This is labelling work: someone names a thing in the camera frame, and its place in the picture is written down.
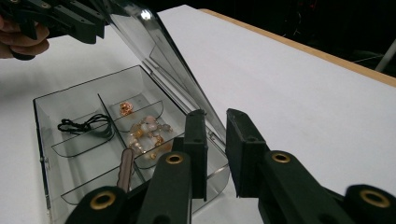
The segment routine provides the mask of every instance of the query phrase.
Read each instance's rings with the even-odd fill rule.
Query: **table surface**
[[[394,78],[209,10],[159,15],[223,123],[227,108],[247,112],[271,149],[338,193],[366,183],[396,194]],[[109,27],[93,46],[69,36],[50,44],[32,61],[0,61],[2,223],[47,221],[33,99],[140,63]],[[262,220],[257,200],[236,199],[229,181],[192,222]]]

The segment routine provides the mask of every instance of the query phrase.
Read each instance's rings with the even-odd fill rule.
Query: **finger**
[[[2,30],[4,27],[4,19],[3,17],[0,15],[0,30]]]
[[[0,43],[0,59],[13,58],[9,46]]]
[[[25,55],[38,55],[46,51],[49,47],[50,47],[50,43],[47,39],[43,40],[41,43],[37,45],[30,47],[10,46],[12,51]]]
[[[0,30],[7,33],[17,33],[21,31],[20,26],[16,22],[7,20],[3,20],[3,26]]]
[[[31,39],[22,33],[0,33],[0,42],[4,44],[31,47],[41,43],[49,34],[50,31],[47,27],[38,24],[36,27],[37,39]]]

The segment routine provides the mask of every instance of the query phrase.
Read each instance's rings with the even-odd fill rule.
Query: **wooden table edge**
[[[279,36],[279,35],[275,35],[273,33],[270,33],[268,31],[265,31],[265,30],[261,29],[261,28],[252,26],[252,25],[247,24],[245,22],[238,21],[238,20],[230,18],[228,16],[224,16],[224,15],[219,14],[218,12],[212,11],[210,9],[201,8],[200,10],[205,12],[205,13],[207,13],[207,14],[209,14],[209,15],[212,15],[212,16],[215,16],[217,18],[223,19],[225,21],[231,22],[231,23],[233,23],[235,25],[244,27],[244,28],[246,28],[246,29],[248,29],[248,30],[250,30],[252,32],[257,33],[257,34],[265,35],[265,36],[267,36],[269,38],[272,38],[272,39],[274,39],[274,40],[276,40],[278,42],[281,42],[281,43],[283,43],[285,45],[291,46],[291,47],[293,47],[295,49],[299,49],[299,50],[302,50],[302,51],[304,51],[306,53],[309,53],[311,55],[317,56],[317,57],[319,57],[319,58],[321,58],[323,60],[326,60],[326,61],[328,61],[330,63],[337,64],[337,65],[345,67],[346,69],[351,70],[353,72],[362,74],[362,75],[364,75],[366,77],[370,77],[370,78],[372,78],[374,80],[377,80],[377,81],[380,81],[382,83],[388,84],[388,85],[390,85],[392,87],[396,87],[396,78],[395,77],[387,76],[385,74],[376,72],[375,70],[372,70],[370,68],[366,68],[366,67],[363,67],[361,65],[349,62],[347,60],[335,57],[335,56],[333,56],[331,54],[325,53],[325,52],[320,51],[318,49],[313,49],[313,48],[308,47],[306,45],[303,45],[303,44],[300,44],[298,42],[289,40],[289,39],[287,39],[285,37],[282,37],[282,36]]]

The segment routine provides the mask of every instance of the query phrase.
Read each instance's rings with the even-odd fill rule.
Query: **clear plastic box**
[[[133,124],[151,115],[171,125],[172,132],[162,132],[164,141],[157,147],[149,137],[142,139],[146,152],[134,160],[130,190],[151,178],[156,161],[175,137],[183,136],[186,114],[201,108],[206,112],[208,200],[193,200],[195,211],[227,185],[224,126],[155,13],[132,2],[94,4],[142,63],[34,99],[49,222],[64,223],[85,194],[116,185]],[[134,106],[132,114],[120,113],[124,102]],[[85,133],[58,130],[62,119],[84,123],[95,115],[106,115],[109,121],[96,122]]]

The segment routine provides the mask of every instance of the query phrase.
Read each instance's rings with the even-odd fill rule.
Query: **gold ring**
[[[178,164],[181,163],[182,161],[183,161],[183,157],[177,154],[169,155],[166,158],[166,162],[168,162],[169,164]]]
[[[290,156],[288,156],[285,153],[281,153],[281,152],[277,152],[277,153],[272,154],[271,158],[274,161],[281,162],[281,163],[287,163],[287,162],[290,161]]]
[[[115,201],[116,195],[107,190],[96,194],[96,196],[92,198],[90,206],[94,210],[102,210],[109,207]]]
[[[382,193],[371,189],[363,189],[361,191],[361,198],[374,206],[386,208],[390,206],[390,201]]]

